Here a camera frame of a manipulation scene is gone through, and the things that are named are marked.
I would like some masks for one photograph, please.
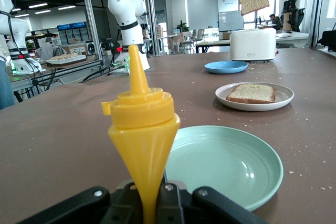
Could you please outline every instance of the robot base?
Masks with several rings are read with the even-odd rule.
[[[11,65],[13,74],[33,74],[42,71],[41,64],[32,58],[13,60]]]

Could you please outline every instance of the white toaster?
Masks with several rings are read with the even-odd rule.
[[[273,60],[277,51],[276,36],[273,28],[234,31],[230,38],[230,59]]]

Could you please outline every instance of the yellow squeeze bottle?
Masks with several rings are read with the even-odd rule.
[[[110,115],[108,134],[134,180],[143,208],[143,223],[156,221],[156,200],[164,168],[180,127],[171,94],[149,88],[138,47],[130,45],[131,90],[103,102]]]

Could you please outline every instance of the green plate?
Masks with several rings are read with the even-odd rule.
[[[219,191],[253,211],[278,190],[284,168],[266,142],[247,132],[222,126],[178,130],[166,165],[168,180]]]

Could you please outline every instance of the fluorescent light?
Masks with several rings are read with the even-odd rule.
[[[51,10],[42,10],[41,12],[36,12],[35,14],[48,13],[48,12],[51,12]]]
[[[45,6],[45,5],[48,5],[48,4],[43,3],[43,4],[38,4],[38,5],[31,5],[31,6],[29,6],[29,8],[35,8],[35,7]]]
[[[20,18],[20,17],[25,17],[25,16],[28,16],[29,14],[21,14],[21,15],[16,15],[16,16],[14,16],[14,17],[16,17],[16,18]]]
[[[66,6],[66,7],[61,7],[61,8],[58,8],[59,10],[64,10],[64,9],[70,9],[70,8],[75,8],[76,6],[75,5],[70,5],[70,6]]]

